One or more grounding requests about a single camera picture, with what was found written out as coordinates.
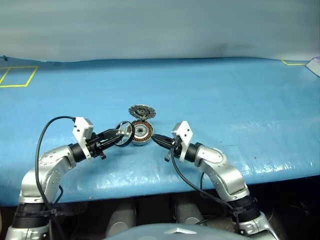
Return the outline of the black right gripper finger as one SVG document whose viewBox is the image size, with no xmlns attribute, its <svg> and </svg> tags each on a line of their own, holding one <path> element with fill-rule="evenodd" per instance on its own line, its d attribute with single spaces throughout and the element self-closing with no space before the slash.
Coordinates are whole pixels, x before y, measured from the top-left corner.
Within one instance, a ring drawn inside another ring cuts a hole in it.
<svg viewBox="0 0 320 240">
<path fill-rule="evenodd" d="M 165 135 L 153 134 L 151 138 L 159 146 L 171 146 L 173 144 L 173 139 Z"/>
<path fill-rule="evenodd" d="M 169 137 L 153 137 L 152 140 L 162 148 L 167 150 L 172 148 L 172 139 Z"/>
</svg>

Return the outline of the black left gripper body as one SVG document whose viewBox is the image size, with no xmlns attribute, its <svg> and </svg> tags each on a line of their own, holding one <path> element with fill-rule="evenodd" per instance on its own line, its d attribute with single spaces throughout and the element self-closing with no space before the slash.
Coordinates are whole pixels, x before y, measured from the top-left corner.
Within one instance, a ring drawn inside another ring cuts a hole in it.
<svg viewBox="0 0 320 240">
<path fill-rule="evenodd" d="M 101 148 L 104 141 L 105 137 L 103 134 L 96 134 L 95 132 L 92 133 L 89 139 L 86 139 L 86 147 L 92 158 L 101 157 L 101 159 L 104 160 L 107 157 Z"/>
</svg>

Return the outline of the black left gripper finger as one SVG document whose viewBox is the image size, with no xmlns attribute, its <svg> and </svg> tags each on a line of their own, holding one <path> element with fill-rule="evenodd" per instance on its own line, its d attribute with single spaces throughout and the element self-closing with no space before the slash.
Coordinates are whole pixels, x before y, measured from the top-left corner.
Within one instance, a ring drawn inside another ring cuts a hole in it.
<svg viewBox="0 0 320 240">
<path fill-rule="evenodd" d="M 106 140 L 99 142 L 99 149 L 104 151 L 112 146 L 124 147 L 125 142 L 123 141 L 123 135 L 115 135 Z"/>
<path fill-rule="evenodd" d="M 96 136 L 99 141 L 108 141 L 108 140 L 114 140 L 119 138 L 117 129 L 108 129 L 101 133 L 98 133 Z"/>
</svg>

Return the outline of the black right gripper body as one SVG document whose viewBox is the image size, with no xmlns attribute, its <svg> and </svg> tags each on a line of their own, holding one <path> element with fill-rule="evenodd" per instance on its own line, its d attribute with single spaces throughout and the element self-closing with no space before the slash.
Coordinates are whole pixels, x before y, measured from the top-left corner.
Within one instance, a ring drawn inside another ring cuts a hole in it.
<svg viewBox="0 0 320 240">
<path fill-rule="evenodd" d="M 164 160 L 166 162 L 173 162 L 177 153 L 179 153 L 181 149 L 181 138 L 179 136 L 176 136 L 174 138 L 167 137 L 165 141 L 167 145 L 170 145 L 170 148 L 168 154 L 164 157 Z"/>
</svg>

